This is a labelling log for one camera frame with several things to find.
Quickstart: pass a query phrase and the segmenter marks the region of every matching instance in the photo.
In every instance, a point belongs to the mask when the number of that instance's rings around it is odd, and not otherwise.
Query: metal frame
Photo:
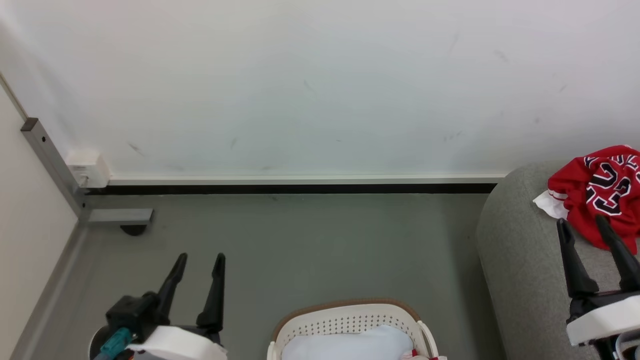
[[[40,162],[47,169],[51,179],[56,183],[80,222],[118,225],[147,225],[151,223],[153,209],[92,208],[83,188],[74,179],[42,123],[37,118],[27,118],[20,131],[38,155]]]

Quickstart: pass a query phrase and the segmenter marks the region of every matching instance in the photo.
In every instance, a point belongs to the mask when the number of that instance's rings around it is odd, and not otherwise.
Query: gray sofa
[[[509,360],[594,359],[593,347],[571,347],[556,220],[532,200],[566,162],[538,163],[510,173],[489,196],[477,246]],[[611,254],[579,238],[575,245],[600,290],[618,288]]]

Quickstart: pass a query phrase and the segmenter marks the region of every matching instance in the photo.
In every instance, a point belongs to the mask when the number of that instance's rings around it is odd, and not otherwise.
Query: white plastic basket
[[[412,308],[393,299],[365,299],[312,306],[287,315],[273,333],[267,360],[280,360],[282,349],[296,336],[359,334],[380,325],[404,331],[419,355],[438,357],[431,331]]]

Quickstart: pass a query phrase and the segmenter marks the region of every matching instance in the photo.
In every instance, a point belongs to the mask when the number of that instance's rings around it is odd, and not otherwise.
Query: brown basket rim
[[[352,300],[339,300],[333,302],[327,302],[325,304],[315,305],[305,307],[303,309],[295,310],[292,313],[289,313],[287,316],[283,317],[282,320],[278,323],[275,330],[273,331],[273,336],[271,337],[271,341],[276,341],[278,339],[278,334],[280,334],[280,330],[284,327],[284,325],[289,322],[291,319],[296,318],[300,315],[314,313],[320,310],[333,309],[334,307],[343,307],[343,306],[352,306],[352,305],[372,305],[372,304],[388,304],[395,305],[400,307],[402,310],[405,310],[411,317],[416,321],[420,321],[420,316],[418,313],[413,310],[409,305],[401,302],[400,300],[391,299],[391,298],[372,298],[372,299],[352,299]]]

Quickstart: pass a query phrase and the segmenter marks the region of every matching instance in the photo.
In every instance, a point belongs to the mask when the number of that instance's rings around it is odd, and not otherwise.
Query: red fabric
[[[575,158],[548,181],[555,197],[565,197],[567,220],[594,246],[608,250],[595,215],[609,217],[632,254],[640,231],[640,152],[624,145]]]

